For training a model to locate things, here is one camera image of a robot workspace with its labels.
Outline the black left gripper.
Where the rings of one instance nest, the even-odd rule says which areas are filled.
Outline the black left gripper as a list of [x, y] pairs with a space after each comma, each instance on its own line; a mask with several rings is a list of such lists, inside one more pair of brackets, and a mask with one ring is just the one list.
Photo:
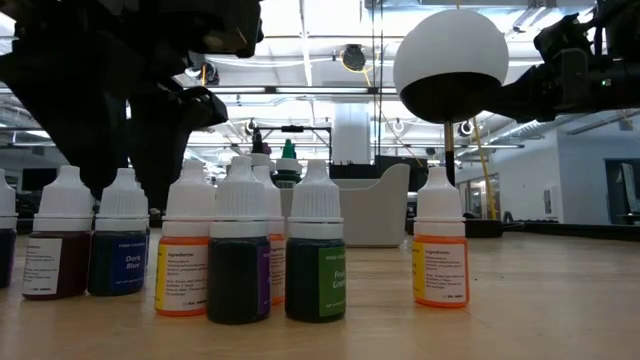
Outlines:
[[167, 207], [192, 132], [228, 120], [206, 86], [176, 76], [209, 54], [250, 58], [262, 0], [0, 0], [14, 21], [0, 83], [20, 100], [99, 198], [130, 160], [149, 201]]

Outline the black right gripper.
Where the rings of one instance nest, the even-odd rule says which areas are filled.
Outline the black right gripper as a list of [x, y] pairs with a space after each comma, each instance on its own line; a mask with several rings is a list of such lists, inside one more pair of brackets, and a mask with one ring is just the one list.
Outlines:
[[[557, 77], [553, 82], [550, 119], [615, 108], [614, 63], [610, 59], [592, 62], [586, 52], [572, 48], [556, 55], [552, 65]], [[531, 66], [516, 81], [482, 92], [480, 106], [517, 122], [536, 120], [542, 115], [542, 85], [547, 69], [547, 65]]]

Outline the small dark blue coloring bottle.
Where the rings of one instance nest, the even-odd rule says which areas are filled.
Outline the small dark blue coloring bottle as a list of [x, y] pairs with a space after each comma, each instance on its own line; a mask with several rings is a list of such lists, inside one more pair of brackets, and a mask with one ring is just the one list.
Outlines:
[[148, 200], [131, 168], [117, 170], [104, 188], [91, 238], [88, 292], [121, 296], [145, 284]]

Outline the small orange food coloring bottle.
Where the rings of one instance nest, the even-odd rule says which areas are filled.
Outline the small orange food coloring bottle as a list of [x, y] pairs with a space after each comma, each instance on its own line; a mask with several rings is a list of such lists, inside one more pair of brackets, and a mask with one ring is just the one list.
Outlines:
[[422, 305], [462, 308], [470, 300], [468, 242], [459, 191], [443, 167], [428, 170], [417, 193], [412, 290]]
[[154, 306], [164, 316], [200, 315], [206, 310], [209, 227], [215, 188], [196, 160], [183, 164], [171, 184], [157, 251]]
[[268, 166], [254, 166], [253, 174], [265, 188], [268, 238], [271, 246], [271, 303], [285, 299], [286, 238], [280, 190], [274, 185]]

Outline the small dark food coloring bottle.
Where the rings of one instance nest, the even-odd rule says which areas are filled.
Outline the small dark food coloring bottle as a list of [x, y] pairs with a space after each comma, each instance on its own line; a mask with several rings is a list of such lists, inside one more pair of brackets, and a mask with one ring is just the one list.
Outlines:
[[0, 289], [11, 283], [16, 226], [16, 191], [7, 183], [5, 170], [0, 168]]

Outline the large green-tipped coloring bottle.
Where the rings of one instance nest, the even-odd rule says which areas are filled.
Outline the large green-tipped coloring bottle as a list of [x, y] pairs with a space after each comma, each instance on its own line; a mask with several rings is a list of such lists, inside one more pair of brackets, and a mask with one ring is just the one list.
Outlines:
[[301, 181], [302, 167], [297, 160], [295, 145], [290, 139], [285, 141], [282, 156], [276, 160], [273, 181], [277, 188], [292, 189]]

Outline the small purple food coloring bottle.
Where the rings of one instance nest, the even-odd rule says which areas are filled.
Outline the small purple food coloring bottle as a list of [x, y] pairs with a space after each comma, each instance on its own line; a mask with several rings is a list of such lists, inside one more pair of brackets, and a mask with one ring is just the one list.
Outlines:
[[232, 159], [219, 184], [209, 227], [208, 318], [247, 324], [271, 311], [270, 242], [264, 185], [246, 156]]

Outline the grey plastic bin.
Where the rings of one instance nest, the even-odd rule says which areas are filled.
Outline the grey plastic bin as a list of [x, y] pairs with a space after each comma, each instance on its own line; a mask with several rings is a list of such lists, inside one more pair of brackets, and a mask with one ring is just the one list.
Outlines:
[[393, 165], [365, 187], [329, 177], [323, 160], [308, 162], [297, 185], [279, 191], [288, 245], [392, 247], [404, 238], [409, 167]]

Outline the small green food coloring bottle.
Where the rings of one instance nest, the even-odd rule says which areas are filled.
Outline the small green food coloring bottle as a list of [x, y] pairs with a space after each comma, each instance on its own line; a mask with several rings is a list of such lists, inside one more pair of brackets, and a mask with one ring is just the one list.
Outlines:
[[340, 189], [323, 160], [311, 160], [293, 188], [286, 241], [285, 312], [309, 323], [346, 312], [346, 245]]

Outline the small brown food coloring bottle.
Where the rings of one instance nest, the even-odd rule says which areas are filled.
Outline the small brown food coloring bottle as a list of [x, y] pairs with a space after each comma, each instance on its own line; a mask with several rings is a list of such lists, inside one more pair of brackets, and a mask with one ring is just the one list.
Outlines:
[[22, 281], [25, 299], [55, 300], [85, 293], [93, 204], [76, 166], [60, 167], [56, 179], [43, 188], [27, 240]]

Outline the white globe table lamp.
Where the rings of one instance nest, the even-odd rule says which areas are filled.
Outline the white globe table lamp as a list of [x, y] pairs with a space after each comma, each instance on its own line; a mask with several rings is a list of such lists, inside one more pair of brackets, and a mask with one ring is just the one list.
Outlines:
[[418, 191], [415, 237], [465, 236], [455, 187], [454, 125], [483, 111], [477, 97], [502, 86], [509, 68], [504, 35], [487, 17], [464, 9], [428, 16], [396, 52], [396, 92], [417, 118], [444, 126], [445, 165], [428, 170]]

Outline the black monitor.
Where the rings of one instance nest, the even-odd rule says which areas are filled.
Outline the black monitor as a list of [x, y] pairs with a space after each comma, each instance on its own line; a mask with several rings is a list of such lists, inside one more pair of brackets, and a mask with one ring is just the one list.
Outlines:
[[428, 161], [424, 158], [399, 157], [388, 155], [376, 155], [375, 163], [380, 168], [380, 173], [396, 164], [405, 164], [409, 169], [409, 192], [417, 192], [427, 181]]

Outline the overhead light bar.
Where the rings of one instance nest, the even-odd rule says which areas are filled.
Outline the overhead light bar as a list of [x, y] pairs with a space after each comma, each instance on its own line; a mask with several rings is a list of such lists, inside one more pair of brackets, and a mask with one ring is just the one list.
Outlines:
[[285, 95], [396, 95], [392, 87], [330, 87], [330, 86], [210, 86], [214, 94], [285, 94]]

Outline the white wall box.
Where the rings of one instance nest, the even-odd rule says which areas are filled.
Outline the white wall box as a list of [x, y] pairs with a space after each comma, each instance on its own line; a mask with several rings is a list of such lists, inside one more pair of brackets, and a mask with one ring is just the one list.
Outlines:
[[562, 196], [557, 185], [543, 189], [544, 216], [546, 219], [563, 222]]

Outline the black aluminium rig frame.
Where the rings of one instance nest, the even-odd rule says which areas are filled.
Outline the black aluminium rig frame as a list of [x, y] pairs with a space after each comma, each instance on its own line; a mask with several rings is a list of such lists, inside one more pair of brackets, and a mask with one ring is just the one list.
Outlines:
[[466, 219], [468, 238], [490, 238], [505, 232], [593, 238], [640, 242], [640, 225], [561, 224], [553, 221], [502, 222], [500, 220]]

